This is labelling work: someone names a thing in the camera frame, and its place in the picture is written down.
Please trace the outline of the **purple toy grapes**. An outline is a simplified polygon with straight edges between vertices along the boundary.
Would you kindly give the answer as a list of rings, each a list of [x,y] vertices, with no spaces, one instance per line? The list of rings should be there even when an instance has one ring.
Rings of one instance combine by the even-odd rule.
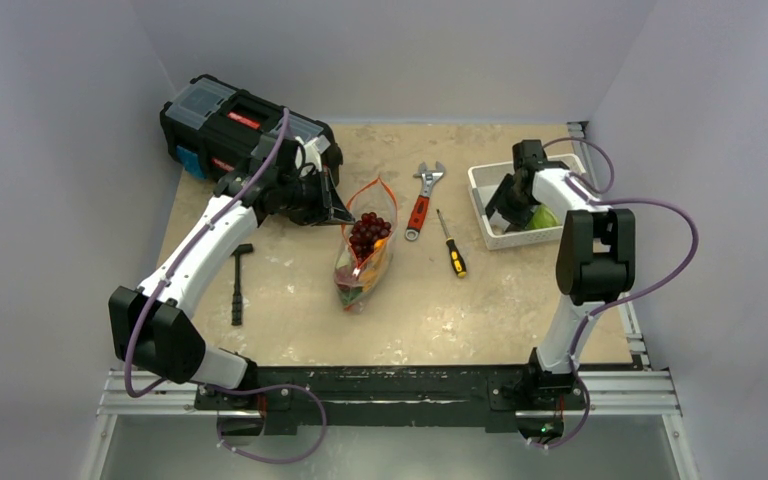
[[[348,231],[348,244],[359,262],[368,258],[378,240],[387,239],[392,224],[374,211],[365,212]]]

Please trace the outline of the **white plastic basket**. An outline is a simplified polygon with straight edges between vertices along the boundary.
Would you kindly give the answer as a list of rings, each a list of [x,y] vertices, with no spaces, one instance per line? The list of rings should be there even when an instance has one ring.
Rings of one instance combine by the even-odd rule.
[[[503,225],[496,219],[489,220],[485,207],[506,174],[512,173],[513,161],[485,164],[468,169],[470,193],[478,225],[487,249],[501,250],[561,239],[563,221],[570,211],[604,212],[605,207],[596,204],[597,198],[584,185],[579,175],[584,172],[575,154],[547,157],[534,175],[532,194],[560,220],[559,227],[504,233]]]

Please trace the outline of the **clear zip top bag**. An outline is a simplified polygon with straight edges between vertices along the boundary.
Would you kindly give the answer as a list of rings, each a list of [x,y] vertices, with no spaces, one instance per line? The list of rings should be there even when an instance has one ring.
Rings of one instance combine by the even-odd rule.
[[[346,206],[353,221],[341,227],[333,281],[342,309],[358,313],[392,262],[398,204],[390,186],[376,178],[358,190]]]

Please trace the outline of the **orange toy pepper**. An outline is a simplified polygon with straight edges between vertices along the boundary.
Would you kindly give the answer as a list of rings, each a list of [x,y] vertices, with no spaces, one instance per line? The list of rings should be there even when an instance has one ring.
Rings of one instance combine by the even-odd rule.
[[[378,240],[372,254],[358,266],[357,279],[366,288],[373,288],[386,274],[391,263],[389,241]]]

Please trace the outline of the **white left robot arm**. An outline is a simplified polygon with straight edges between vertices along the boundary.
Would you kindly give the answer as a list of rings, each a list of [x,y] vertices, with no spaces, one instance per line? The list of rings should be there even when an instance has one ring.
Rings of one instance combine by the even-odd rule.
[[[116,355],[133,398],[165,381],[219,387],[232,408],[257,399],[251,360],[211,347],[192,318],[207,287],[233,252],[271,215],[302,226],[346,225],[352,214],[323,160],[332,143],[284,130],[262,136],[249,160],[225,173],[204,212],[173,253],[134,288],[118,287],[108,301]]]

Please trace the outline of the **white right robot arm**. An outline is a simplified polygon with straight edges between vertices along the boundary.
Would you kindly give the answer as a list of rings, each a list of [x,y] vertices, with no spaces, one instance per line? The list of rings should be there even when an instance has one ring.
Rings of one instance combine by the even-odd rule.
[[[555,279],[561,293],[549,331],[534,348],[517,388],[544,407],[576,386],[577,357],[600,310],[633,286],[635,217],[600,203],[601,190],[564,162],[550,159],[538,140],[512,147],[506,174],[484,208],[504,233],[535,228],[538,210],[561,224]]]

